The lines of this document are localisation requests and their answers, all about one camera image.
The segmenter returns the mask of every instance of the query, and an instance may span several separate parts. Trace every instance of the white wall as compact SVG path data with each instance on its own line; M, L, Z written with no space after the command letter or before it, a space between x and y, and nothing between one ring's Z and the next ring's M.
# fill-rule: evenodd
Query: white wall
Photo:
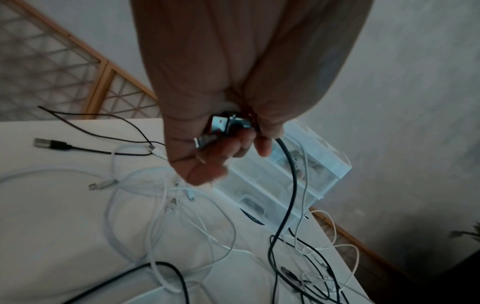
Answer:
M126 0L28 0L148 83ZM479 248L480 2L377 0L345 67L301 119L353 170L318 205L418 280Z

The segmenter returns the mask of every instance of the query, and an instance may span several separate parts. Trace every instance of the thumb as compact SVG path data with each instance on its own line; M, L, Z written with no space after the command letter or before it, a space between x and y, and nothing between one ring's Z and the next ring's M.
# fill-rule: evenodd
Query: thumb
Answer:
M284 122L273 123L268 119L260 117L258 117L257 122L261 134L267 138L276 139L284 134Z

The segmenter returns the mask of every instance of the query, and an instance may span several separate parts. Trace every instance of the usb connector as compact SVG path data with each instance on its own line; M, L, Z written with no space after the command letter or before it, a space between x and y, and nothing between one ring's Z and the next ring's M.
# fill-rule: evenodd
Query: usb connector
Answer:
M53 149L53 150L70 150L72 145L64 141L49 140L43 138L35 138L33 146L37 148Z

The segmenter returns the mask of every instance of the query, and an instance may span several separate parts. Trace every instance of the white table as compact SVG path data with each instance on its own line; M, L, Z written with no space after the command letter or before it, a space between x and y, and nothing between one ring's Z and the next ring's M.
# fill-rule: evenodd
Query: white table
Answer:
M161 119L131 120L151 139L163 141ZM132 140L140 134L120 120L75 121L92 132ZM66 141L85 148L111 151L120 142L103 140L81 133L60 121L0 123L0 173L11 170L54 164L79 164L108 171L109 155L80 151L54 151L33 147L35 137ZM120 171L152 166L168 166L155 156L118 157ZM107 244L103 235L103 212L111 188L89 191L88 185L98 178L74 172L42 172L12 179L0 184L0 302L58 303L80 291L60 296L44 296L65 291L109 277L123 270L125 262ZM202 190L211 192L211 186ZM246 249L266 264L269 236L266 230L250 221L237 207L216 200L232 218L238 232L237 249ZM211 203L199 199L209 232L228 245L232 240L228 222ZM120 239L141 254L147 221L153 202L133 196L125 198L116 208L113 226ZM158 245L161 260L169 261L180 270L210 261L206 238L177 220L169 220L164 238ZM299 236L314 246L328 246L330 241L312 216L302 224ZM278 266L299 274L287 252L278 242L275 247ZM335 249L322 253L333 267L339 282L351 273ZM309 269L303 258L297 260ZM217 264L205 286L216 303L270 303L274 276L264 270L251 256L233 252ZM353 278L350 287L363 292ZM139 293L155 288L147 271L140 271L89 297L88 303L121 303ZM297 294L279 284L278 303L300 303ZM350 303L367 303L365 299L345 290ZM183 303L181 294L159 291L143 302ZM192 303L210 303L201 290L190 292Z

